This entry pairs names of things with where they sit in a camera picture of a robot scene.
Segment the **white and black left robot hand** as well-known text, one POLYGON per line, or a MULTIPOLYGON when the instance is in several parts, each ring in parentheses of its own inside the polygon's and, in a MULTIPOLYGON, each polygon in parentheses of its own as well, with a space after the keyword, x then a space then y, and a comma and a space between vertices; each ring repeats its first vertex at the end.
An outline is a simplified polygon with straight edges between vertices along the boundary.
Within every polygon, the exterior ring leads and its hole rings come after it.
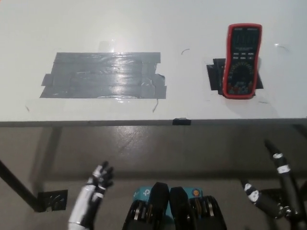
POLYGON ((69 230, 93 230, 95 217, 105 193, 113 185, 113 170, 107 161, 99 164, 82 187, 69 221, 69 230))

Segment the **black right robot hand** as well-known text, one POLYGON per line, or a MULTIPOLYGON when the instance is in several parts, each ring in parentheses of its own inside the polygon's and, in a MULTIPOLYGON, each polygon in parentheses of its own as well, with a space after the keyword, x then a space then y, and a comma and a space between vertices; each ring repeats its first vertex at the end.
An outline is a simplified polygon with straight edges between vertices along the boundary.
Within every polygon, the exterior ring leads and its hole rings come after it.
POLYGON ((266 215, 273 219, 287 219, 292 230, 305 230, 307 211, 290 165, 284 154, 271 141, 264 140, 264 145, 279 176, 281 188, 275 191, 281 195, 281 201, 276 201, 268 193, 258 190, 247 179, 240 180, 242 188, 249 201, 266 215))

